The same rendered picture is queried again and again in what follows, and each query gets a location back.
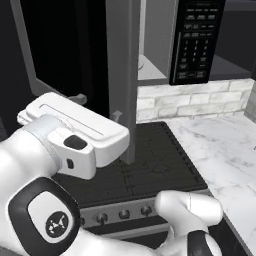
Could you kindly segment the black microwave oven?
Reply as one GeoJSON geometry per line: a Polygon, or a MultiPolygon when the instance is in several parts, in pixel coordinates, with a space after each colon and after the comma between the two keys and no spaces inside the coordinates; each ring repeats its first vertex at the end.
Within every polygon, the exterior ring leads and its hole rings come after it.
{"type": "Polygon", "coordinates": [[[138,82],[209,80],[226,0],[142,0],[138,82]]]}

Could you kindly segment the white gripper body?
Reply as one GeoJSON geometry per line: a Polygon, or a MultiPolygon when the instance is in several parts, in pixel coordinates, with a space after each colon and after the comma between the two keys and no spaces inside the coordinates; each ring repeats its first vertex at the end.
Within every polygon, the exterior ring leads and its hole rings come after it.
{"type": "Polygon", "coordinates": [[[126,127],[54,92],[45,93],[28,104],[18,113],[17,121],[25,125],[44,114],[64,120],[72,132],[89,142],[95,149],[98,167],[115,161],[129,146],[126,127]]]}

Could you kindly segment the dark wall cupboard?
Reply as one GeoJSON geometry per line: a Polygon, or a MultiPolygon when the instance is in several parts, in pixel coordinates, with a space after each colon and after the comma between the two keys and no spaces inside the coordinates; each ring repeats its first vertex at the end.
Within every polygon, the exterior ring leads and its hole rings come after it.
{"type": "Polygon", "coordinates": [[[226,0],[210,81],[256,78],[256,0],[226,0]]]}

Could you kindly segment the black stove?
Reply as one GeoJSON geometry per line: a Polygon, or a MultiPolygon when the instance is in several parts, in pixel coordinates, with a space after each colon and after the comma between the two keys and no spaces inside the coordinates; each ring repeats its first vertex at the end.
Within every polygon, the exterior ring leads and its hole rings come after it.
{"type": "Polygon", "coordinates": [[[137,125],[135,153],[134,163],[128,165],[117,159],[99,168],[90,180],[60,173],[54,176],[78,202],[88,231],[109,234],[161,225],[164,220],[154,209],[158,192],[208,191],[207,184],[166,123],[137,125]],[[152,213],[143,216],[143,206],[150,206],[152,213]],[[120,219],[121,210],[129,210],[130,218],[120,219]],[[96,221],[99,213],[108,216],[104,225],[96,221]]]}

